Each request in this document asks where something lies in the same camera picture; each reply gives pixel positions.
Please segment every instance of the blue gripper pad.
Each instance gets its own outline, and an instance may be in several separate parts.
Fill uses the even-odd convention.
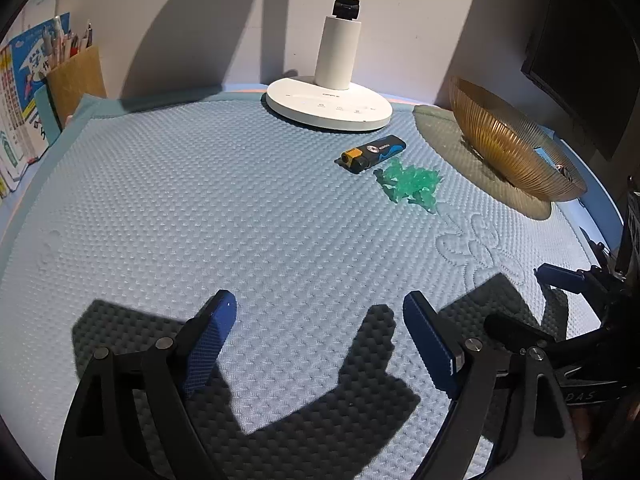
[[[536,278],[543,285],[556,286],[574,294],[586,291],[587,283],[584,274],[574,270],[563,269],[551,264],[542,264],[535,270]]]
[[[446,326],[447,320],[439,318],[418,291],[404,297],[402,315],[433,385],[449,397],[457,397],[460,388],[456,373],[464,363],[463,352]]]
[[[182,384],[187,398],[207,383],[222,345],[236,322],[236,297],[231,292],[225,290],[215,295],[213,301],[217,304],[209,314],[209,323],[187,358],[187,377]]]

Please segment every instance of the mattress pattern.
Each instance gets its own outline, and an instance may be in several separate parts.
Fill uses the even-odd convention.
[[[407,143],[403,165],[440,171],[437,214],[392,203],[371,173],[334,163],[388,134]],[[466,331],[492,308],[540,323],[548,297],[532,270],[543,262],[590,265],[559,209],[539,222],[495,201],[425,143],[409,111],[396,111],[382,131],[353,135],[296,126],[251,101],[96,117],[31,205],[0,282],[0,412],[53,478],[81,368],[78,340],[85,354],[104,340],[140,348],[226,288],[238,299],[238,320],[212,384],[228,386],[229,409],[251,435],[336,388],[362,320],[386,304],[396,324],[386,373],[420,401],[356,478],[408,479],[449,401],[402,322],[402,298],[421,290],[436,310],[466,305],[451,314]],[[117,317],[98,316],[83,324],[94,300],[174,321],[124,330]],[[570,294],[564,310],[567,336],[597,327],[582,298]],[[210,405],[199,410],[192,420],[207,427],[197,413]],[[215,455],[215,444],[206,447]],[[470,475],[490,448],[483,438]],[[232,464],[225,471],[249,477]]]

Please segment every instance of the gold bowl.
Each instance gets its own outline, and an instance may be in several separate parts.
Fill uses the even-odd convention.
[[[587,191],[559,146],[508,102],[459,77],[451,78],[449,97],[463,137],[514,186],[550,202],[573,200]],[[543,148],[556,167],[536,148]]]

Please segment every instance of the pen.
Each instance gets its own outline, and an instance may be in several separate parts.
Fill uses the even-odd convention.
[[[89,30],[91,29],[91,22],[86,20],[86,28],[84,29],[84,34],[80,39],[80,46],[78,48],[78,52],[82,52],[87,48],[87,44],[89,43]]]
[[[65,36],[65,61],[71,58],[71,32]]]
[[[56,57],[56,65],[59,65],[64,56],[64,52],[62,51],[62,36],[65,34],[62,30],[62,23],[60,23],[60,16],[54,18],[54,25],[56,28],[56,41],[53,46],[53,53]]]
[[[74,37],[71,40],[71,53],[69,54],[69,57],[73,57],[78,53],[78,44],[79,44],[78,35],[74,34]]]
[[[51,68],[55,68],[58,65],[58,42],[56,41],[56,37],[53,37],[51,46]]]
[[[44,55],[50,56],[53,52],[53,48],[51,47],[51,35],[49,34],[49,29],[47,29],[47,27],[42,31],[42,41],[44,42]]]

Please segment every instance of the lighter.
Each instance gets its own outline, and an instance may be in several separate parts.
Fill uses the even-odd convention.
[[[389,135],[347,150],[340,157],[340,164],[353,173],[360,173],[400,153],[405,148],[404,140]]]

